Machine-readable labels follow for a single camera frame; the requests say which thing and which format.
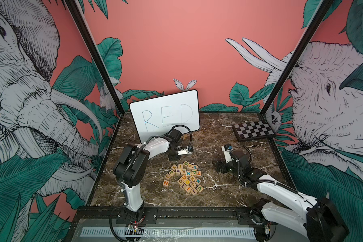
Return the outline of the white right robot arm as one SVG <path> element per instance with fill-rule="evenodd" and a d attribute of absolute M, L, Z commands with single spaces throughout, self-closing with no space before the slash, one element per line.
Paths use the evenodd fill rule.
<path fill-rule="evenodd" d="M 266 242 L 272 238 L 271 225 L 274 223 L 302 234 L 311 242 L 342 242 L 349 235 L 348 226 L 328 198 L 317 199 L 301 193 L 252 167 L 250 151 L 247 154 L 234 151 L 231 145 L 224 145 L 222 151 L 224 160 L 213 162 L 217 172 L 230 172 L 242 187 L 254 189 L 283 204 L 278 206 L 260 199 L 248 211 L 247 218 L 257 226 L 257 241 Z"/>

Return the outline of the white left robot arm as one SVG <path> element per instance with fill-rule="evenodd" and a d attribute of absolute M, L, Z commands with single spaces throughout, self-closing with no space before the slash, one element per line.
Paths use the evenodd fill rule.
<path fill-rule="evenodd" d="M 192 137 L 187 146 L 181 146 L 182 133 L 172 127 L 161 136 L 151 136 L 142 144 L 128 143 L 113 168 L 113 174 L 118 180 L 125 197 L 125 207 L 128 211 L 137 213 L 143 208 L 140 182 L 144 177 L 148 161 L 163 153 L 173 158 L 190 154 L 193 151 Z"/>

